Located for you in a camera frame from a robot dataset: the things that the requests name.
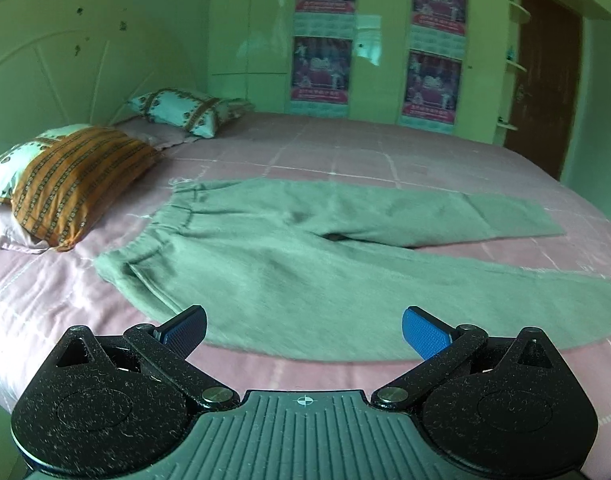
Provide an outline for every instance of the orange striped pillow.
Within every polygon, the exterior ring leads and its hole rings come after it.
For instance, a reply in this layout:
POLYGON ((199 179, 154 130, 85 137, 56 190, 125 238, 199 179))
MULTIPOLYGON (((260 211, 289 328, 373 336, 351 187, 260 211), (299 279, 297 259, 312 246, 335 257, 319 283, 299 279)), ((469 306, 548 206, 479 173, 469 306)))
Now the orange striped pillow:
POLYGON ((119 130, 85 128, 28 165, 12 194, 12 212, 30 234, 69 251, 159 157, 119 130))

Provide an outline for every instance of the white headboard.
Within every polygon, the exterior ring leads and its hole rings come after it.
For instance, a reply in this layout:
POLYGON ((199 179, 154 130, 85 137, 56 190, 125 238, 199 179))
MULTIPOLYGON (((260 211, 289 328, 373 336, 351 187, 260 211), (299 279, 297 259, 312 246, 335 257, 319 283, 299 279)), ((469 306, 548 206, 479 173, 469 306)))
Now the white headboard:
POLYGON ((121 0, 0 0, 0 153, 75 123, 133 115, 132 96, 196 88, 179 42, 121 0))

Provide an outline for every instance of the blue gripper pad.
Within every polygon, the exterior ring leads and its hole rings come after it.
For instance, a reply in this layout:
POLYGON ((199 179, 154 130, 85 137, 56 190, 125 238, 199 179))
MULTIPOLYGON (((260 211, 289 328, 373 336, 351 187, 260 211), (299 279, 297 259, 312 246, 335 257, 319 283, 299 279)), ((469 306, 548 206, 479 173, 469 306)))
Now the blue gripper pad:
POLYGON ((205 338, 207 327, 206 311, 194 305, 156 328, 154 337, 181 359, 187 359, 205 338))
POLYGON ((403 338, 424 360, 430 359, 452 343, 448 332, 444 332, 411 308, 403 313, 403 338))
MULTIPOLYGON (((34 473, 30 480, 54 480, 34 473)), ((474 480, 428 447, 403 413, 358 390, 252 391, 201 415, 168 456, 125 480, 474 480)))

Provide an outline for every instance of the pillow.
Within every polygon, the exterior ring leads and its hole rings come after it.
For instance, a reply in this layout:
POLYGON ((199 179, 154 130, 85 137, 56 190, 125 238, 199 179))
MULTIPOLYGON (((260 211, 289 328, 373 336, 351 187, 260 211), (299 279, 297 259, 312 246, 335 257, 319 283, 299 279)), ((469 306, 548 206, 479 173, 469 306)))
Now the pillow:
POLYGON ((219 99, 201 92, 163 88, 128 101, 130 108, 153 123, 172 124, 211 139, 218 129, 252 109, 243 99, 219 99))
POLYGON ((0 155, 0 205, 9 204, 23 171, 28 164, 48 147, 74 132, 89 127, 90 124, 72 124, 48 130, 23 144, 17 144, 0 155))
POLYGON ((86 128, 28 165, 12 194, 12 213, 31 235, 69 251, 159 159, 154 148, 119 130, 86 128))
POLYGON ((47 242, 34 238, 19 225, 8 206, 0 207, 0 249, 39 254, 49 248, 47 242))
POLYGON ((143 117, 133 117, 117 124, 116 129, 124 132, 131 139, 142 140, 160 152, 184 142, 194 142, 199 137, 170 124, 149 123, 143 117))

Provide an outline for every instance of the grid pattern on bedsheet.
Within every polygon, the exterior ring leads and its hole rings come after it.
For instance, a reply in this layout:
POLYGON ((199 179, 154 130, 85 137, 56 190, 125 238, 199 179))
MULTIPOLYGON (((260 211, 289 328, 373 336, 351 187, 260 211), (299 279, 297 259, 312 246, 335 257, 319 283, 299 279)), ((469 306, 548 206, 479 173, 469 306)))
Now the grid pattern on bedsheet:
MULTIPOLYGON (((113 287, 100 282, 92 261, 100 252, 136 237, 148 217, 167 200, 175 182, 254 177, 500 192, 537 200, 566 229, 566 236, 493 240, 424 251, 611 276, 611 223, 515 153, 398 126, 250 114, 227 126, 215 139, 167 150, 164 161, 139 180, 71 253, 58 257, 53 251, 41 256, 0 253, 0 332, 5 331, 0 334, 0 403, 12 408, 69 326, 87 324, 103 335, 122 333, 144 321, 113 287), (20 292, 22 287, 27 287, 26 295, 20 292), (36 299, 47 288, 51 290, 50 305, 45 298, 36 299), (19 361, 23 366, 14 369, 6 364, 19 361)), ((566 351, 564 357, 600 419, 597 444, 585 471, 591 478, 610 478, 611 338, 566 351)), ((371 393, 415 364, 291 362, 209 346, 200 346, 189 361, 240 393, 255 388, 360 388, 371 393)))

